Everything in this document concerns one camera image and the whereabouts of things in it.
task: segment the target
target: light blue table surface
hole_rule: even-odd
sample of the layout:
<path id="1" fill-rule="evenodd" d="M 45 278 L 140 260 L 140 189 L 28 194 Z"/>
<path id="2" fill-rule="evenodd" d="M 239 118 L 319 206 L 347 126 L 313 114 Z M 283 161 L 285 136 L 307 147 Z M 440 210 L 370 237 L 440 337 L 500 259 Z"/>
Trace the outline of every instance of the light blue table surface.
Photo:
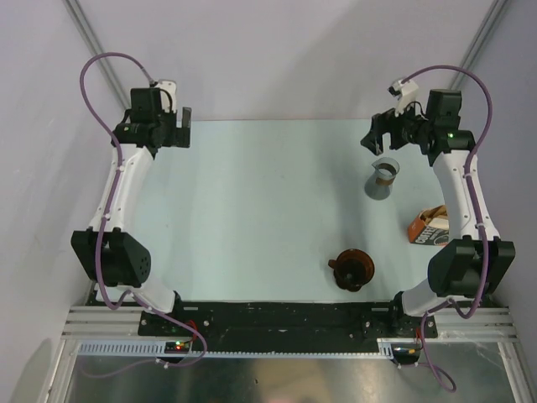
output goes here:
<path id="1" fill-rule="evenodd" d="M 406 228 L 443 203 L 418 146 L 388 150 L 400 172 L 392 195 L 363 186 L 378 157 L 360 145 L 369 120 L 192 123 L 190 149 L 161 149 L 139 198 L 133 236 L 153 274 L 185 300 L 380 301 L 426 277 L 438 247 Z M 328 259 L 349 248 L 375 275 L 339 289 Z"/>

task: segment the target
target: aluminum frame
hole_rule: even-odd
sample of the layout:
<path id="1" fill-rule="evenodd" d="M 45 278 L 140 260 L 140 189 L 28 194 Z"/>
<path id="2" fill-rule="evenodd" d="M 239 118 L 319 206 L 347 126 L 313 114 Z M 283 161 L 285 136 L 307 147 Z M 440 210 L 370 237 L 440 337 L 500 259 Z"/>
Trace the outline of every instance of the aluminum frame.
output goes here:
<path id="1" fill-rule="evenodd" d="M 154 357 L 172 337 L 141 337 L 138 326 L 141 307 L 73 306 L 65 322 L 60 346 L 50 368 L 39 403 L 64 403 L 69 391 L 76 358 L 83 355 Z M 480 308 L 469 320 L 446 308 L 435 314 L 438 338 L 428 343 L 497 343 L 509 383 L 517 403 L 537 401 L 533 381 L 521 353 L 519 338 L 508 308 Z M 413 343 L 408 338 L 377 339 L 379 353 L 265 354 L 208 353 L 211 358 L 312 358 L 312 359 L 391 359 L 391 345 Z"/>

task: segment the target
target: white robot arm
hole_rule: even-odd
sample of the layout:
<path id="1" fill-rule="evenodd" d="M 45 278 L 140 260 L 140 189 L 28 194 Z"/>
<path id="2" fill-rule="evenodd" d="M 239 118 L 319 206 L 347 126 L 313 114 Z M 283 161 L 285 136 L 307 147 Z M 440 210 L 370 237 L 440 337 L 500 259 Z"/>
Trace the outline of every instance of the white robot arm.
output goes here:
<path id="1" fill-rule="evenodd" d="M 465 167 L 476 143 L 471 132 L 459 129 L 461 93 L 432 90 L 425 115 L 420 116 L 414 108 L 418 91 L 415 82 L 397 80 L 389 91 L 399 98 L 397 107 L 373 116 L 371 130 L 361 144 L 376 155 L 383 152 L 385 133 L 390 133 L 390 149 L 418 144 L 441 184 L 450 221 L 450 242 L 430 261 L 427 279 L 394 299 L 395 303 L 399 299 L 402 314 L 421 317 L 446 300 L 477 294 L 484 255 L 478 227 L 484 228 L 489 250 L 485 294 L 492 293 L 503 278 L 514 259 L 514 245 L 500 240 L 490 219 L 477 176 L 477 157 L 473 156 Z M 481 220 L 474 212 L 468 175 Z"/>
<path id="2" fill-rule="evenodd" d="M 139 300 L 161 312 L 172 311 L 176 294 L 151 272 L 149 251 L 131 235 L 132 217 L 145 176 L 160 147 L 190 146 L 190 109 L 183 109 L 181 128 L 176 127 L 176 84 L 157 81 L 150 88 L 131 90 L 132 109 L 116 126 L 123 161 L 109 213 L 106 215 L 101 250 L 105 285 L 131 291 Z M 117 151 L 101 202 L 86 231 L 74 231 L 71 245 L 84 270 L 96 280 L 96 236 L 117 173 Z"/>

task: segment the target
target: purple cable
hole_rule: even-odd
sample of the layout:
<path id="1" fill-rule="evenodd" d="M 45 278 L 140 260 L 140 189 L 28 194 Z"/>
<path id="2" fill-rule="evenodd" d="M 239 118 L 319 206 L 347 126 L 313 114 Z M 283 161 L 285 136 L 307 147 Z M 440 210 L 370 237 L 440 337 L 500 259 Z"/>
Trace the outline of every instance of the purple cable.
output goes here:
<path id="1" fill-rule="evenodd" d="M 421 324 L 420 324 L 421 345 L 422 345 L 423 352 L 425 354 L 425 358 L 427 360 L 427 364 L 419 364 L 419 366 L 429 367 L 431 372 L 435 376 L 436 380 L 441 385 L 441 387 L 447 390 L 448 392 L 453 393 L 453 392 L 456 392 L 456 385 L 455 385 L 453 378 L 442 368 L 437 367 L 436 365 L 433 365 L 433 363 L 430 360 L 429 352 L 427 351 L 427 346 L 425 344 L 425 322 L 427 321 L 427 317 L 431 313 L 435 313 L 439 311 L 440 309 L 443 309 L 449 305 L 452 305 L 455 308 L 456 312 L 459 314 L 459 316 L 461 316 L 463 319 L 470 319 L 473 316 L 473 314 L 476 312 L 477 308 L 479 307 L 479 304 L 481 303 L 481 299 L 483 296 L 483 292 L 485 291 L 485 285 L 487 284 L 488 259 L 489 259 L 488 240 L 487 240 L 487 232 L 485 231 L 485 228 L 483 226 L 483 217 L 482 217 L 481 207 L 479 206 L 479 200 L 477 199 L 476 188 L 473 185 L 473 180 L 472 180 L 472 176 L 470 175 L 471 174 L 470 171 L 471 171 L 473 157 L 476 155 L 479 147 L 481 147 L 481 144 L 483 140 L 485 139 L 485 137 L 487 137 L 488 130 L 490 129 L 490 124 L 493 120 L 493 100 L 490 96 L 490 92 L 488 91 L 487 87 L 485 86 L 483 81 L 479 79 L 479 77 L 477 77 L 471 71 L 463 69 L 456 65 L 432 65 L 430 67 L 426 67 L 424 69 L 416 71 L 415 73 L 403 79 L 403 83 L 413 79 L 416 76 L 419 76 L 420 74 L 423 74 L 427 71 L 432 71 L 432 70 L 452 70 L 452 71 L 458 71 L 464 74 L 465 76 L 469 76 L 481 87 L 483 93 L 485 94 L 485 99 L 487 100 L 487 121 L 485 122 L 485 127 L 483 128 L 483 131 L 481 133 L 481 136 L 479 137 L 479 140 L 476 142 L 476 146 L 473 148 L 470 154 L 468 154 L 467 160 L 465 161 L 465 164 L 464 164 L 464 174 L 467 180 L 468 193 L 470 195 L 470 200 L 472 201 L 473 211 L 476 214 L 477 231 L 479 232 L 479 238 L 483 242 L 483 263 L 482 263 L 482 268 L 481 268 L 481 279 L 479 282 L 479 286 L 477 288 L 476 296 L 468 312 L 466 313 L 463 312 L 462 309 L 458 306 L 458 304 L 454 300 L 444 301 L 439 306 L 435 306 L 434 308 L 428 310 L 421 318 Z M 451 388 L 444 383 L 439 373 L 442 373 L 451 382 Z"/>
<path id="2" fill-rule="evenodd" d="M 89 109 L 91 115 L 105 129 L 105 131 L 108 133 L 108 135 L 110 135 L 110 137 L 112 138 L 112 142 L 114 143 L 114 145 L 116 147 L 116 151 L 117 151 L 116 174 L 114 175 L 114 179 L 112 181 L 112 186 L 110 188 L 110 193 L 108 194 L 107 202 L 106 202 L 104 212 L 103 212 L 103 215 L 102 215 L 102 219 L 101 219 L 101 225 L 99 226 L 99 232 L 97 234 L 96 247 L 95 247 L 95 271 L 96 271 L 97 283 L 99 285 L 99 289 L 101 290 L 102 299 L 104 300 L 104 303 L 106 304 L 106 306 L 108 308 L 110 308 L 113 311 L 115 311 L 122 305 L 123 300 L 125 299 L 125 297 L 128 296 L 129 294 L 131 294 L 131 291 L 126 290 L 125 292 L 123 292 L 122 295 L 119 297 L 119 300 L 118 300 L 117 304 L 113 304 L 112 301 L 110 301 L 110 298 L 108 297 L 108 294 L 107 294 L 106 286 L 104 284 L 104 279 L 102 278 L 101 249 L 102 249 L 102 238 L 104 236 L 104 229 L 105 229 L 105 226 L 107 224 L 107 219 L 106 219 L 105 215 L 110 212 L 110 206 L 112 205 L 114 194 L 115 194 L 116 189 L 117 189 L 117 183 L 119 182 L 119 176 L 121 175 L 120 167 L 121 167 L 121 165 L 123 163 L 123 152 L 122 152 L 122 149 L 121 149 L 121 145 L 120 145 L 119 141 L 117 140 L 116 135 L 107 126 L 107 124 L 104 123 L 104 121 L 101 119 L 101 117 L 99 117 L 99 115 L 97 114 L 95 109 L 93 109 L 93 106 L 91 105 L 90 100 L 89 100 L 89 98 L 87 96 L 86 85 L 85 85 L 85 82 L 84 82 L 84 80 L 86 78 L 86 73 L 87 73 L 88 69 L 90 68 L 90 66 L 93 63 L 95 63 L 96 61 L 98 61 L 100 59 L 104 59 L 106 57 L 122 57 L 124 59 L 128 59 L 128 60 L 132 61 L 135 65 L 137 65 L 140 68 L 140 70 L 143 72 L 143 74 L 148 79 L 149 84 L 153 84 L 155 81 L 151 78 L 149 73 L 145 70 L 145 68 L 142 66 L 142 64 L 139 61 L 137 61 L 136 59 L 134 59 L 130 55 L 126 55 L 124 53 L 117 53 L 117 52 L 107 52 L 107 53 L 102 53 L 100 55 L 93 56 L 91 59 L 89 59 L 86 62 L 84 67 L 82 67 L 81 76 L 80 76 L 81 94 L 82 94 L 82 98 L 84 99 L 84 103 L 86 104 L 87 108 Z M 180 363 L 177 363 L 177 364 L 166 363 L 167 366 L 169 366 L 169 367 L 186 367 L 186 366 L 189 366 L 189 365 L 197 363 L 200 359 L 203 358 L 203 356 L 207 352 L 207 342 L 197 330 L 195 330 L 194 328 L 192 328 L 192 327 L 190 327 L 188 325 L 185 325 L 183 322 L 180 322 L 180 321 L 174 319 L 173 317 L 169 317 L 168 315 L 166 315 L 162 311 L 157 311 L 156 309 L 153 309 L 151 306 L 146 304 L 144 301 L 142 301 L 139 298 L 137 298 L 134 294 L 133 294 L 133 299 L 140 306 L 148 309 L 149 311 L 153 312 L 155 315 L 158 315 L 158 316 L 162 317 L 163 319 L 166 319 L 167 321 L 170 321 L 170 322 L 174 323 L 175 325 L 183 327 L 184 329 L 188 330 L 189 332 L 192 332 L 193 334 L 195 334 L 201 340 L 201 343 L 203 344 L 203 351 L 199 356 L 195 357 L 195 359 L 193 359 L 193 360 L 191 360 L 191 361 L 189 361 L 187 363 L 183 363 L 183 362 L 180 362 Z M 137 361 L 136 363 L 132 363 L 132 364 L 126 366 L 126 367 L 123 367 L 121 369 L 113 371 L 113 372 L 111 372 L 109 374 L 97 374 L 97 375 L 88 374 L 84 370 L 82 370 L 82 373 L 85 376 L 88 376 L 90 378 L 102 379 L 102 378 L 107 378 L 107 377 L 110 377 L 110 376 L 113 376 L 113 375 L 116 375 L 116 374 L 121 374 L 122 372 L 124 372 L 124 371 L 126 371 L 128 369 L 131 369 L 131 368 L 133 368 L 135 366 L 138 366 L 140 364 L 150 363 L 150 362 L 154 362 L 154 360 L 153 359 L 140 360 L 140 361 Z"/>

